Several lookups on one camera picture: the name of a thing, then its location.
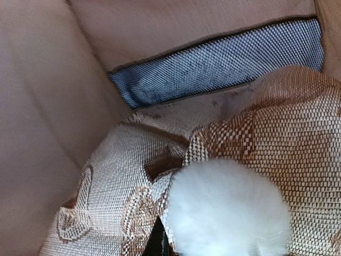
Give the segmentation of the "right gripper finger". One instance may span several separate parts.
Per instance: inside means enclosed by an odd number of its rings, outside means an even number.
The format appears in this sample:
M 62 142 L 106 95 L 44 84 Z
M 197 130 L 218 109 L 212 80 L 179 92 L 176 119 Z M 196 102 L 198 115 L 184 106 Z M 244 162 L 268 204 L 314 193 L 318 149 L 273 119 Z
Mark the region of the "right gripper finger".
M 160 217 L 156 218 L 151 235 L 143 252 L 143 256 L 171 256 L 172 249 L 168 242 Z

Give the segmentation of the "white and brown pillow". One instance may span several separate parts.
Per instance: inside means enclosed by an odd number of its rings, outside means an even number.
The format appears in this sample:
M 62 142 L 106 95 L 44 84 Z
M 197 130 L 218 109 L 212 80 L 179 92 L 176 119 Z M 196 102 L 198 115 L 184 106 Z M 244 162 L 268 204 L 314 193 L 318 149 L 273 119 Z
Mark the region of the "white and brown pillow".
M 340 82 L 302 66 L 136 111 L 87 161 L 39 254 L 144 255 L 153 238 L 174 249 L 173 174 L 218 157 L 279 186 L 293 217 L 289 255 L 340 255 Z

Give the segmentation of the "beige fabric pet tent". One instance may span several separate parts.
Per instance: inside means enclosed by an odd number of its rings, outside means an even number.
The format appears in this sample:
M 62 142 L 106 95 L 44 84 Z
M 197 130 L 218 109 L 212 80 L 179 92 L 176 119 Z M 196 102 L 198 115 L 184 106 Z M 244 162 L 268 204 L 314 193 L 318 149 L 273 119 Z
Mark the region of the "beige fabric pet tent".
M 1 255 L 40 255 L 136 111 L 289 66 L 340 82 L 340 1 L 1 1 Z

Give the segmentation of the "white pompom toy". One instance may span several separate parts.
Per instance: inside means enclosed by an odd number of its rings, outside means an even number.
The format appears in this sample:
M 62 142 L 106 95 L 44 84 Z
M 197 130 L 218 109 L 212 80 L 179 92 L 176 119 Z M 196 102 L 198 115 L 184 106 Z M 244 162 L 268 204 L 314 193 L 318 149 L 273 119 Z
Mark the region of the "white pompom toy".
M 232 160 L 177 171 L 168 224 L 180 255 L 285 255 L 290 214 L 277 186 Z

